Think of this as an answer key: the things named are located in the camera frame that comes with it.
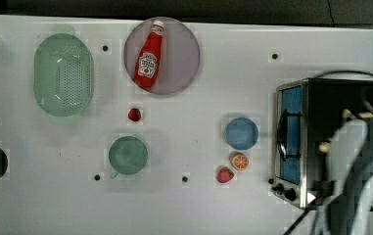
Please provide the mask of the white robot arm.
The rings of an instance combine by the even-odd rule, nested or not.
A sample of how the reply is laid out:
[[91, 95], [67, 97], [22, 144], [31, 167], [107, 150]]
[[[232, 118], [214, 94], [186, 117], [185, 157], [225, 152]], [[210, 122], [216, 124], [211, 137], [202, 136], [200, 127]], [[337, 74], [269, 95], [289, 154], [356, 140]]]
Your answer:
[[311, 235], [365, 235], [373, 204], [373, 107], [343, 110], [344, 124], [319, 150], [328, 178]]

